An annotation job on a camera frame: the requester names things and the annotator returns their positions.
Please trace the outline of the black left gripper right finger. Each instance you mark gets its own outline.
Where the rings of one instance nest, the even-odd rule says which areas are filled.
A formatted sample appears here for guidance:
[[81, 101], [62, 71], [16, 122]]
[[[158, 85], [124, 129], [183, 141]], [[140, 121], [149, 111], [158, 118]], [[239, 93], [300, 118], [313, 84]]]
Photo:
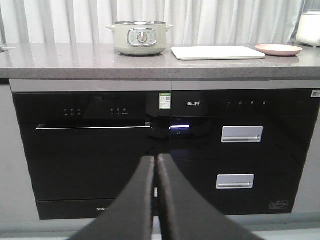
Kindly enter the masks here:
[[170, 154], [157, 157], [158, 211], [164, 240], [258, 240], [208, 203]]

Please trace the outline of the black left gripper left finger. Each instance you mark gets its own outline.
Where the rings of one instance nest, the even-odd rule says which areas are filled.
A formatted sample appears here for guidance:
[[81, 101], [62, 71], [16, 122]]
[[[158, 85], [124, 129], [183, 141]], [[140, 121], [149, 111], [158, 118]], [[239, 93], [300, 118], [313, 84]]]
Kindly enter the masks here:
[[155, 158], [143, 156], [111, 206], [74, 234], [72, 240], [150, 240], [153, 232]]

